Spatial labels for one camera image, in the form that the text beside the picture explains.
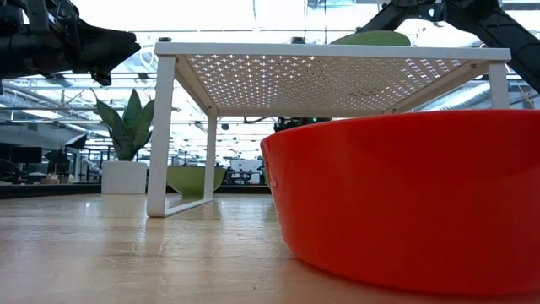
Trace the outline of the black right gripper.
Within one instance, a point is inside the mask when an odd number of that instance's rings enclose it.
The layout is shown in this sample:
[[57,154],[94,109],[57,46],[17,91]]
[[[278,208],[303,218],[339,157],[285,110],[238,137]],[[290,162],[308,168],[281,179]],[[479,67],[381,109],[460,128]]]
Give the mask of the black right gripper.
[[445,0],[392,0],[357,32],[397,29],[406,19],[446,21]]

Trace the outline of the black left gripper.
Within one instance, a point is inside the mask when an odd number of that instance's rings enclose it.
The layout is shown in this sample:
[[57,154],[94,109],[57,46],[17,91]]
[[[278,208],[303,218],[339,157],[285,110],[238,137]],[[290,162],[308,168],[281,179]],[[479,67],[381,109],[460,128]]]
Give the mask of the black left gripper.
[[140,49],[132,32],[83,21],[70,0],[0,0],[0,79],[74,66],[110,86],[111,71]]

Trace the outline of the green bowl with floral inside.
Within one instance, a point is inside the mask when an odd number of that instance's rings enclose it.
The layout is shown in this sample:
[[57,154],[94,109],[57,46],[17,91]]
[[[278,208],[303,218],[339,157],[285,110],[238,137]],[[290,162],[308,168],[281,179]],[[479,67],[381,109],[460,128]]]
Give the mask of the green bowl with floral inside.
[[374,30],[346,35],[333,41],[332,45],[411,46],[411,41],[406,35],[395,31]]
[[167,184],[183,198],[203,198],[205,172],[204,166],[168,166]]

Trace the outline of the red plastic bowl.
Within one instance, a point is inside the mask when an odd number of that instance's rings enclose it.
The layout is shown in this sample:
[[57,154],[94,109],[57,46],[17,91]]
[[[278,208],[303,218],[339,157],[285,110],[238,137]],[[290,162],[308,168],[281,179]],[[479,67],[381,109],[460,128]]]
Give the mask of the red plastic bowl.
[[375,285],[540,291],[540,111],[391,114],[263,139],[282,236]]

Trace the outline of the green snake plant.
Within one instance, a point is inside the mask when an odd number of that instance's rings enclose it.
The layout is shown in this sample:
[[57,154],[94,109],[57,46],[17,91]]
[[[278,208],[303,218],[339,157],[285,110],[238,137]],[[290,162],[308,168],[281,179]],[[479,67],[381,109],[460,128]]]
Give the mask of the green snake plant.
[[138,151],[151,139],[155,99],[142,105],[136,90],[132,90],[127,107],[120,116],[94,94],[96,110],[106,125],[116,157],[120,161],[133,161]]

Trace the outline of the black studio softbox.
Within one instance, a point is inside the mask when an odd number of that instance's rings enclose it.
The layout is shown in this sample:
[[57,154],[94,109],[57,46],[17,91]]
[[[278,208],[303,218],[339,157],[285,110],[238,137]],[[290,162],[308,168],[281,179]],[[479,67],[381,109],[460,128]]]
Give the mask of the black studio softbox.
[[86,140],[88,138],[87,133],[79,134],[70,140],[68,140],[63,146],[65,148],[71,149],[82,149],[85,146]]

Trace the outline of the white perforated metal shelf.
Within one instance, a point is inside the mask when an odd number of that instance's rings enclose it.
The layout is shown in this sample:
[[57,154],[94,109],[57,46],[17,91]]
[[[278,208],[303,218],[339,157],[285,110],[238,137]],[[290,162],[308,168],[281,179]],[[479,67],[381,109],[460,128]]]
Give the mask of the white perforated metal shelf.
[[148,199],[165,201],[173,91],[179,84],[208,118],[202,202],[213,199],[220,117],[365,117],[403,113],[487,75],[492,106],[510,104],[501,48],[159,42]]

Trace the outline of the white plant pot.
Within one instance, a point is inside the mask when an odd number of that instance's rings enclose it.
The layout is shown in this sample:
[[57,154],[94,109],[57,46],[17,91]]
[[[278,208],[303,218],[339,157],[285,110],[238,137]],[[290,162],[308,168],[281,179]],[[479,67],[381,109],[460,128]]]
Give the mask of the white plant pot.
[[148,166],[134,161],[107,161],[103,164],[102,194],[145,194]]

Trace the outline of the black monitor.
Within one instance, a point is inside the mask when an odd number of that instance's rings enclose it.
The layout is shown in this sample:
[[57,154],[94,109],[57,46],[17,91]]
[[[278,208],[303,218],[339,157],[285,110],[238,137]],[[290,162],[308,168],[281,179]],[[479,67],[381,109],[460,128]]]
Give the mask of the black monitor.
[[35,164],[42,162],[41,147],[14,146],[10,160],[18,164]]

